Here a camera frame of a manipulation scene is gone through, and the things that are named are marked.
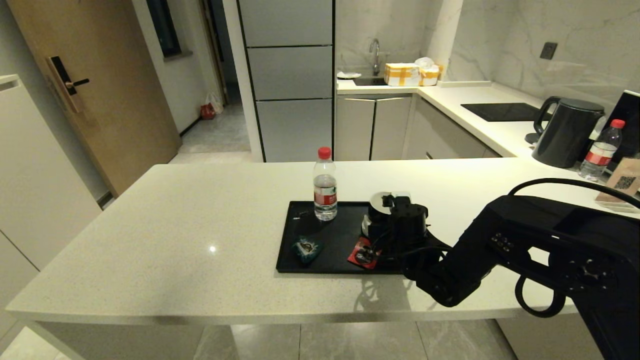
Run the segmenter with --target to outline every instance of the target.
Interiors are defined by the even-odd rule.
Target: qr code
[[[628,189],[631,187],[631,184],[636,180],[635,176],[621,176],[620,180],[614,186],[614,189]]]

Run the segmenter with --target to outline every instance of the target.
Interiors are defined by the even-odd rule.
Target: kitchen counter
[[[487,122],[461,104],[524,102],[539,108],[543,101],[490,81],[439,82],[436,86],[356,86],[337,80],[338,95],[417,94],[503,157],[531,158],[533,146],[524,140],[533,133],[533,121]]]
[[[287,206],[290,200],[311,200],[312,167],[154,166],[7,310],[29,321],[120,325],[462,320],[525,313],[513,295],[517,274],[501,267],[452,308],[401,275],[279,274],[275,263]],[[541,177],[579,178],[518,158],[337,164],[339,200],[409,191],[415,203],[429,208],[430,230],[450,245],[485,204]],[[604,209],[593,202],[596,192],[572,186],[542,184],[521,194],[553,194],[555,200]],[[542,254],[534,259],[544,262]],[[525,288],[532,307],[548,305],[550,291],[533,283]],[[576,308],[568,300],[563,311]]]

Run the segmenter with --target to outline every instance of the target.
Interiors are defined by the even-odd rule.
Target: water bottle
[[[335,185],[335,164],[331,160],[331,148],[321,147],[314,166],[314,210],[320,221],[333,220],[338,213]]]
[[[615,119],[611,122],[611,126],[598,136],[580,166],[578,173],[580,176],[587,180],[598,181],[622,143],[621,130],[624,126],[624,120]]]

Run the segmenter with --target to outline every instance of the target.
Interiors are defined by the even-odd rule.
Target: electric kettle
[[[557,104],[545,129],[542,120],[552,104]],[[604,116],[604,107],[593,102],[549,97],[540,108],[533,128],[540,139],[533,150],[533,158],[559,168],[570,168],[580,156],[586,155],[589,136],[598,119]]]

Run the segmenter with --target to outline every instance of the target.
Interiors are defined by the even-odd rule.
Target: faucet
[[[380,73],[380,63],[378,57],[380,55],[380,42],[377,38],[373,39],[371,45],[369,45],[369,52],[373,53],[374,47],[376,48],[376,59],[373,63],[373,76],[377,76]]]

